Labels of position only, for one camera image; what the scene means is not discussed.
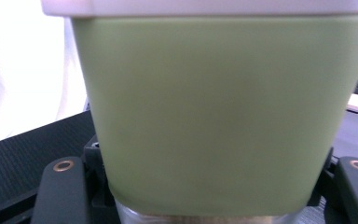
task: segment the white cloth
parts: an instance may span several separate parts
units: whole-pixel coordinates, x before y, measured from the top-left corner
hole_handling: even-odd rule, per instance
[[[69,21],[39,1],[0,0],[0,140],[82,112],[86,91]]]

